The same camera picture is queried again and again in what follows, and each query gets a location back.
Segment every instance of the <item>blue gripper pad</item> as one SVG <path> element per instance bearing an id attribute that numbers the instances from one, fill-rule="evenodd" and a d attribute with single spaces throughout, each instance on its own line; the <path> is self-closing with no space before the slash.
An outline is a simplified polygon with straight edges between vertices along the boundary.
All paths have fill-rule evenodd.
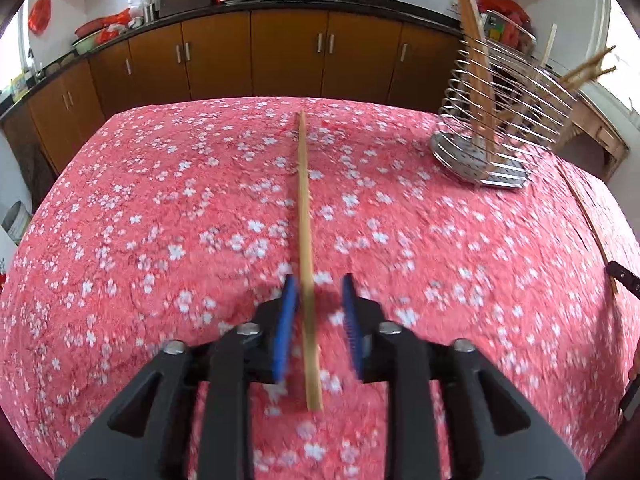
<path id="1" fill-rule="evenodd" d="M 353 368 L 356 370 L 358 378 L 362 380 L 363 367 L 363 342 L 362 331 L 358 316 L 356 313 L 356 302 L 358 297 L 356 289 L 353 285 L 353 276 L 346 274 L 342 279 L 342 307 L 344 309 L 344 328 L 349 339 L 349 348 L 351 351 L 351 361 Z"/>
<path id="2" fill-rule="evenodd" d="M 292 274 L 287 275 L 282 287 L 280 302 L 280 318 L 273 335 L 273 350 L 271 351 L 271 372 L 276 382 L 281 381 L 287 371 L 293 317 L 296 314 L 298 302 L 296 280 Z"/>

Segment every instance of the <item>upper cabinet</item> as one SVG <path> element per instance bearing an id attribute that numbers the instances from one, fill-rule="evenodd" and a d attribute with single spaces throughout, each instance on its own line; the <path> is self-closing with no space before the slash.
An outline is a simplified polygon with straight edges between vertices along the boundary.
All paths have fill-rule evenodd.
<path id="1" fill-rule="evenodd" d="M 322 97 L 385 103 L 401 29 L 391 20 L 331 12 Z"/>
<path id="2" fill-rule="evenodd" d="M 252 94 L 248 12 L 182 22 L 182 42 L 191 99 Z"/>
<path id="3" fill-rule="evenodd" d="M 254 95 L 320 97 L 328 12 L 251 13 Z"/>
<path id="4" fill-rule="evenodd" d="M 405 23 L 387 103 L 437 113 L 461 47 L 451 34 Z"/>
<path id="5" fill-rule="evenodd" d="M 138 93 L 145 105 L 189 101 L 180 23 L 139 34 L 129 40 Z"/>

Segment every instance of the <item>window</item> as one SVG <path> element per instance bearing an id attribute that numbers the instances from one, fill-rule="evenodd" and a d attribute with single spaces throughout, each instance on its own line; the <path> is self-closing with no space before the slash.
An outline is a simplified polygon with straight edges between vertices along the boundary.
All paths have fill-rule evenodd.
<path id="1" fill-rule="evenodd" d="M 11 79 L 27 69 L 26 51 L 28 34 L 26 33 L 25 2 L 0 38 L 0 91 L 11 84 Z"/>
<path id="2" fill-rule="evenodd" d="M 640 38 L 616 0 L 611 0 L 607 46 L 616 49 L 607 54 L 603 68 L 616 65 L 618 69 L 605 74 L 598 82 L 611 92 L 626 108 L 640 109 Z"/>

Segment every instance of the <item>chopstick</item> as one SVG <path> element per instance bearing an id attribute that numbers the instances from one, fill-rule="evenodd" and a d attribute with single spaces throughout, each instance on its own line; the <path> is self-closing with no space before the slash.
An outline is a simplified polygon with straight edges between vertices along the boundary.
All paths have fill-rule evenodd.
<path id="1" fill-rule="evenodd" d="M 602 259 L 603 259 L 604 264 L 606 266 L 609 263 L 609 258 L 607 257 L 607 252 L 604 250 L 604 245 L 602 243 L 600 235 L 596 231 L 596 227 L 593 224 L 593 221 L 591 221 L 591 217 L 589 216 L 589 213 L 587 213 L 587 208 L 584 206 L 584 202 L 582 202 L 582 199 L 580 198 L 580 195 L 578 195 L 578 192 L 575 190 L 575 187 L 569 182 L 569 178 L 566 176 L 566 173 L 564 172 L 564 170 L 562 169 L 562 167 L 560 166 L 560 163 L 558 161 L 556 161 L 556 167 L 558 168 L 558 173 L 560 173 L 560 176 L 562 177 L 562 179 L 564 180 L 565 184 L 569 188 L 569 191 L 574 196 L 575 201 L 577 202 L 578 207 L 580 208 L 580 211 L 582 212 L 582 216 L 584 216 L 584 219 L 586 220 L 587 225 L 589 226 L 589 229 L 591 230 L 591 233 L 593 234 L 593 238 L 596 240 L 596 245 L 598 246 L 598 250 L 600 251 L 600 256 L 602 256 Z M 609 276 L 609 282 L 611 284 L 611 290 L 613 291 L 614 300 L 615 300 L 616 294 L 618 293 L 618 286 L 616 285 L 615 278 L 613 278 L 612 276 Z"/>
<path id="2" fill-rule="evenodd" d="M 306 150 L 306 115 L 300 110 L 298 127 L 298 229 L 300 240 L 300 300 L 302 303 L 302 354 L 305 361 L 306 408 L 322 410 L 322 389 L 318 343 L 316 342 L 316 307 L 314 301 L 314 263 L 309 218 L 309 172 Z"/>

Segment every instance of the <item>screw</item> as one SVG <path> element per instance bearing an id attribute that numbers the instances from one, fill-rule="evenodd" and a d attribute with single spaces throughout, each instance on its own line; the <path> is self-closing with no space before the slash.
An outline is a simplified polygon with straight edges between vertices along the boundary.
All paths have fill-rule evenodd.
<path id="1" fill-rule="evenodd" d="M 257 335 L 260 333 L 260 325 L 257 323 L 242 323 L 242 325 L 238 326 L 236 332 L 245 336 Z"/>
<path id="2" fill-rule="evenodd" d="M 173 341 L 169 341 L 164 346 L 162 351 L 165 354 L 169 354 L 169 355 L 180 355 L 184 353 L 186 348 L 187 348 L 187 345 L 185 345 L 182 341 L 178 341 L 177 339 L 174 339 Z"/>
<path id="3" fill-rule="evenodd" d="M 402 328 L 398 325 L 398 323 L 394 323 L 393 321 L 383 321 L 378 326 L 378 331 L 381 334 L 385 335 L 394 335 L 402 332 Z"/>
<path id="4" fill-rule="evenodd" d="M 469 339 L 456 339 L 453 342 L 453 348 L 455 348 L 457 352 L 473 352 L 476 349 Z"/>

